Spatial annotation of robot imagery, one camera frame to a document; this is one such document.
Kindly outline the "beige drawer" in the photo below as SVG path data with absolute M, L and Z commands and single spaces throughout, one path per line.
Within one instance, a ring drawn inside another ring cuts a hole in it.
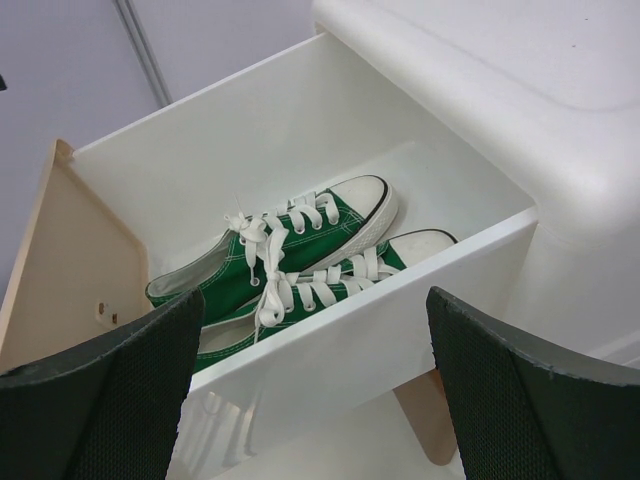
M 203 254 L 227 213 L 358 174 L 395 189 L 392 233 L 458 244 L 196 378 L 243 404 L 360 404 L 433 365 L 441 286 L 500 315 L 535 230 L 532 200 L 388 78 L 320 35 L 47 161 L 1 310 L 1 366 L 140 317 L 153 277 Z

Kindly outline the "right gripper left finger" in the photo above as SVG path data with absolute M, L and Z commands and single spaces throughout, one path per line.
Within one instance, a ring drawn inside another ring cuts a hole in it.
M 3 373 L 2 478 L 164 478 L 204 314 L 204 297 L 192 289 Z

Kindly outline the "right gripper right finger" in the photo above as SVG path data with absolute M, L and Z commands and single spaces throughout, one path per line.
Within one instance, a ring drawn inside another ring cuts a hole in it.
M 636 479 L 639 372 L 433 287 L 431 344 L 469 479 Z

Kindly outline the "green sneaker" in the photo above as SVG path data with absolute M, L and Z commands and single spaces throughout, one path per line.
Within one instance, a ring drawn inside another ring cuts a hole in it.
M 324 269 L 374 245 L 398 210 L 399 196 L 392 185 L 379 176 L 363 175 L 268 212 L 228 216 L 226 230 L 209 251 L 152 280 L 146 297 L 159 307 L 198 288 L 205 299 L 205 322 L 218 323 L 260 296 L 270 252 L 284 272 Z
M 392 237 L 312 273 L 284 273 L 273 266 L 258 299 L 202 330 L 194 371 L 218 364 L 457 242 L 445 230 L 428 228 Z

